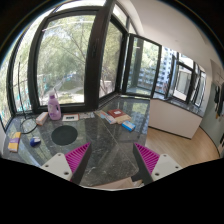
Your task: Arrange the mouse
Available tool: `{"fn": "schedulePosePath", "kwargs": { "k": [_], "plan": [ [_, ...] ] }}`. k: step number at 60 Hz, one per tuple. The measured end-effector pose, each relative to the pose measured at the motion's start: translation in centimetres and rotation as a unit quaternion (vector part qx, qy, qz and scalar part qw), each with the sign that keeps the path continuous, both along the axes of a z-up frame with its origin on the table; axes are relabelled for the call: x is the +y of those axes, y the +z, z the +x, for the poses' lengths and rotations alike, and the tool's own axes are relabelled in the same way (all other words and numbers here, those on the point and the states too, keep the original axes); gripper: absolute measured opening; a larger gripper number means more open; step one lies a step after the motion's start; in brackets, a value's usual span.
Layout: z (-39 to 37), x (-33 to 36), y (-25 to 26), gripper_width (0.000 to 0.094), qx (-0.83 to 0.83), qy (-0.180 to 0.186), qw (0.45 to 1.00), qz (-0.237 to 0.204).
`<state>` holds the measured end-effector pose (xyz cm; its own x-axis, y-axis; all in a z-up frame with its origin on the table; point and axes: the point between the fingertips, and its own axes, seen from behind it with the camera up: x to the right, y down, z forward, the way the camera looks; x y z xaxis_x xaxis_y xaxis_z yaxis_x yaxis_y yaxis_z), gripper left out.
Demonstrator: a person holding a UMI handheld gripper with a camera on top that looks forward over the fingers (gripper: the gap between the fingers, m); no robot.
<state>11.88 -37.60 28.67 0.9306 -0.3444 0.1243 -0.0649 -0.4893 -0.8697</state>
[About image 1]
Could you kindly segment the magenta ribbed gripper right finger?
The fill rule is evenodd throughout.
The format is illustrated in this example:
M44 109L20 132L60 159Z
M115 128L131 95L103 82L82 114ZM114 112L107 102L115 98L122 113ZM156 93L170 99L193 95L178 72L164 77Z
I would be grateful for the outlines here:
M168 154L159 155L138 143L133 144L133 154L139 167L138 174L145 185L182 169Z

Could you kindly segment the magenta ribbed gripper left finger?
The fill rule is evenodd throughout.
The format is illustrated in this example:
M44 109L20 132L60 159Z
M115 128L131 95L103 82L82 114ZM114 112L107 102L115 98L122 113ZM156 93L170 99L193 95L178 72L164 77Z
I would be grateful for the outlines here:
M41 168L65 180L79 184L91 155L91 143L88 142L70 152L57 153Z

